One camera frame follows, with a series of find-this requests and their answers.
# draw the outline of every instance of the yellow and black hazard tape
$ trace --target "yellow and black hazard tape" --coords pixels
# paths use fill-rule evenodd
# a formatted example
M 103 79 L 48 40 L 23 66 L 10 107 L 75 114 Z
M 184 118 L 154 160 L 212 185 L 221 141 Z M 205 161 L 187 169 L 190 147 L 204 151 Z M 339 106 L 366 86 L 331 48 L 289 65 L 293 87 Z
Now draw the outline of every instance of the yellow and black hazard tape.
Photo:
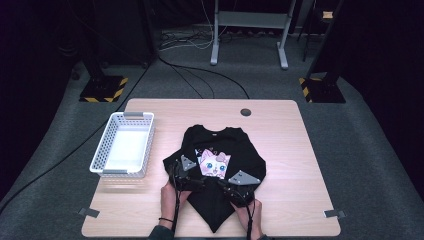
M 81 97 L 80 102 L 116 102 L 124 91 L 125 84 L 128 82 L 128 78 L 123 78 L 119 83 L 118 90 L 112 97 L 98 98 L 98 97 Z
M 310 78 L 313 81 L 322 81 L 320 78 Z M 307 82 L 304 78 L 299 78 L 300 86 L 302 87 L 303 96 L 305 96 L 306 102 L 312 103 L 311 92 L 308 89 Z

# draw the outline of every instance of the wooden table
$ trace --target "wooden table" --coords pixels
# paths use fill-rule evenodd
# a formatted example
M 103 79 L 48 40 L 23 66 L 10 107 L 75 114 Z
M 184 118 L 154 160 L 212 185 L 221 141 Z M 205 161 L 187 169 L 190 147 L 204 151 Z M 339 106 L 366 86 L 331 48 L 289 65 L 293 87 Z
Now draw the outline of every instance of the wooden table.
M 247 108 L 251 115 L 240 111 Z M 100 178 L 82 233 L 87 237 L 146 237 L 160 217 L 160 189 L 168 176 L 162 160 L 181 147 L 188 127 L 202 124 L 218 131 L 241 127 L 267 164 L 256 190 L 263 202 L 263 231 L 268 236 L 337 236 L 337 218 L 325 218 L 333 206 L 297 104 L 290 100 L 132 99 L 127 112 L 153 112 L 155 135 L 147 174 L 142 179 Z M 187 203 L 176 236 L 243 237 L 235 214 L 213 234 Z

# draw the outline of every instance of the gray carpet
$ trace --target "gray carpet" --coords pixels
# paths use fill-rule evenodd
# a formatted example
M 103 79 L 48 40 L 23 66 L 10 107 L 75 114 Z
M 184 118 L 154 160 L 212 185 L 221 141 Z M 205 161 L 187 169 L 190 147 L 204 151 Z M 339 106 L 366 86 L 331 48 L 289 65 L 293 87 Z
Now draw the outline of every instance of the gray carpet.
M 361 95 L 339 79 L 346 104 L 306 103 L 298 79 L 306 75 L 312 55 L 302 62 L 303 44 L 297 43 L 295 36 L 289 37 L 289 70 L 282 71 L 277 40 L 262 37 L 223 43 L 217 66 L 209 65 L 210 47 L 172 48 L 161 51 L 160 56 L 174 64 L 225 74 L 252 99 L 297 102 L 333 206 L 348 215 L 339 220 L 341 234 L 332 239 L 424 239 L 423 201 Z M 122 111 L 128 99 L 246 98 L 241 88 L 226 78 L 191 70 L 198 78 L 177 69 L 191 87 L 171 67 L 156 60 L 147 70 L 136 66 L 105 69 L 108 75 L 129 78 L 123 95 L 115 103 L 83 103 L 78 99 L 88 74 L 82 64 L 77 68 L 81 79 L 69 81 L 48 133 L 1 205 L 79 147 L 112 112 Z M 99 177 L 89 171 L 89 165 L 102 131 L 100 128 L 10 202 L 0 216 L 0 239 L 85 239 L 81 234 L 84 218 L 77 212 L 89 207 L 97 186 Z

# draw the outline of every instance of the camera stand base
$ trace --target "camera stand base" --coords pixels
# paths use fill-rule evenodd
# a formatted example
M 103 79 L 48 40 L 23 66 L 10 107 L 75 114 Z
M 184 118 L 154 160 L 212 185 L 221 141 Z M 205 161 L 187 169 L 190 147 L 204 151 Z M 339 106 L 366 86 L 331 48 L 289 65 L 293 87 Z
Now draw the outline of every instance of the camera stand base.
M 128 78 L 104 76 L 96 81 L 90 79 L 80 94 L 80 102 L 116 102 L 124 91 Z
M 309 103 L 346 103 L 337 85 L 327 86 L 319 78 L 300 78 L 299 82 Z

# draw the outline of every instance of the person's hand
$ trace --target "person's hand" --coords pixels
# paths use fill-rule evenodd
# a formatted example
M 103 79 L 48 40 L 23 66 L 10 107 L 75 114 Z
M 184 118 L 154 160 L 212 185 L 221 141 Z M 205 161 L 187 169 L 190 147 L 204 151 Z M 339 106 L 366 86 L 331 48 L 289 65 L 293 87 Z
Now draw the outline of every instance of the person's hand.
M 182 191 L 180 195 L 180 209 L 184 205 L 184 203 L 187 201 L 188 196 L 190 195 L 191 191 Z M 171 183 L 168 181 L 165 186 L 161 189 L 161 218 L 169 219 L 171 221 L 174 220 L 174 214 L 175 214 L 175 202 L 176 202 L 176 196 L 175 196 L 175 188 L 171 185 Z M 172 228 L 172 222 L 167 220 L 159 220 L 159 225 L 162 225 L 166 228 L 171 229 Z
M 238 208 L 233 203 L 231 203 L 231 205 L 233 205 L 233 208 L 236 211 L 239 221 L 241 225 L 243 226 L 244 230 L 247 231 L 247 227 L 249 223 L 249 214 L 247 212 L 247 209 L 245 207 Z M 249 204 L 249 210 L 250 210 L 250 213 L 253 214 L 251 239 L 259 239 L 263 236 L 262 226 L 261 226 L 262 202 L 255 199 Z

